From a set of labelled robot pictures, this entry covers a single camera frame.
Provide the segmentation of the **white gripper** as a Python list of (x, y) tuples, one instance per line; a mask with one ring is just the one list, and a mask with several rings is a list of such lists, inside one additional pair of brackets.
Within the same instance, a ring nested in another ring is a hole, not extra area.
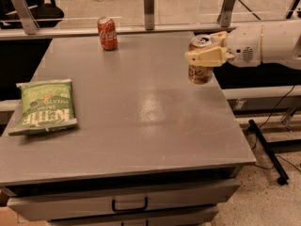
[(185, 53), (187, 61), (197, 67), (220, 67), (224, 63), (239, 67), (257, 67), (261, 64), (261, 25), (244, 25), (231, 32), (210, 35), (213, 48)]

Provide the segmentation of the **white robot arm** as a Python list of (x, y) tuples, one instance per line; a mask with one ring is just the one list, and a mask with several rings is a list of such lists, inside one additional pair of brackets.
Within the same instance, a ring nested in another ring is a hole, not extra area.
[(271, 63), (301, 67), (300, 20), (244, 24), (194, 41), (198, 48), (186, 52), (185, 58), (197, 67), (220, 67), (226, 62), (239, 68)]

